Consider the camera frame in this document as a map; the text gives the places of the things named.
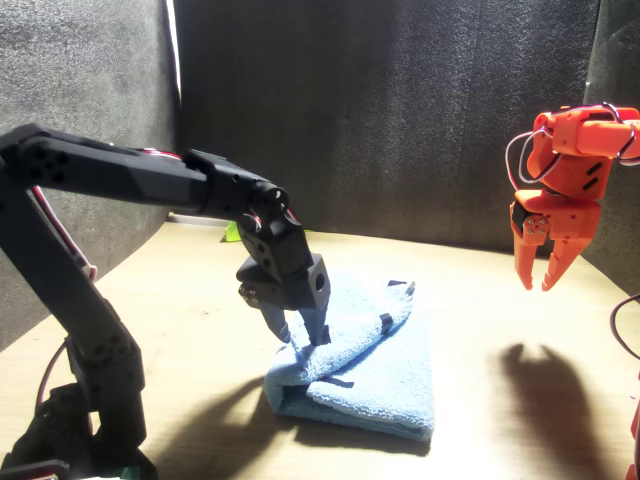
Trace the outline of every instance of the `table surface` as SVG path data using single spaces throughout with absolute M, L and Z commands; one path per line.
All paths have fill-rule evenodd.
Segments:
M 624 293 L 583 259 L 550 292 L 525 291 L 509 255 L 309 233 L 329 268 L 417 283 L 433 338 L 436 428 L 426 447 L 276 418 L 262 377 L 278 341 L 237 295 L 241 244 L 167 223 L 98 282 L 142 348 L 145 453 L 165 479 L 622 479 L 638 365 L 608 317 Z M 619 315 L 640 347 L 640 307 Z M 64 337 L 49 317 L 0 353 L 0 454 L 29 424 Z M 49 386 L 72 381 L 66 360 Z

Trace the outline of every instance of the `towel tag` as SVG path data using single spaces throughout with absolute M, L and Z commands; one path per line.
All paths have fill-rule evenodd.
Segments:
M 380 333 L 382 335 L 386 335 L 391 330 L 391 325 L 393 325 L 393 318 L 388 313 L 383 313 L 380 315 L 380 320 L 382 321 L 382 329 Z

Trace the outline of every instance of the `gray foam wall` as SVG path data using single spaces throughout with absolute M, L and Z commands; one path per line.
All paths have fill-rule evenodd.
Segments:
M 640 2 L 602 0 L 585 102 L 640 108 Z M 614 165 L 584 256 L 627 293 L 640 291 L 640 167 Z
M 504 147 L 582 101 L 598 0 L 181 0 L 183 146 L 309 228 L 511 250 Z
M 161 0 L 0 0 L 0 133 L 44 126 L 123 146 L 173 149 L 172 53 Z M 104 274 L 166 210 L 46 192 Z M 48 312 L 0 255 L 0 349 Z

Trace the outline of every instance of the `folded towel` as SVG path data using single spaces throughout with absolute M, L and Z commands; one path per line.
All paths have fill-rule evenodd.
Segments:
M 314 347 L 296 314 L 265 377 L 276 414 L 427 440 L 434 427 L 429 325 L 414 284 L 331 276 L 331 343 Z

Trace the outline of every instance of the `orange servo bracket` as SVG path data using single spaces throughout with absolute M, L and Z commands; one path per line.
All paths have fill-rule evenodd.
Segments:
M 536 249 L 555 242 L 542 290 L 550 290 L 589 245 L 600 218 L 597 200 L 604 195 L 614 159 L 640 163 L 640 113 L 602 104 L 541 113 L 534 122 L 533 150 L 527 170 L 544 190 L 516 187 L 511 204 L 516 271 L 527 290 Z

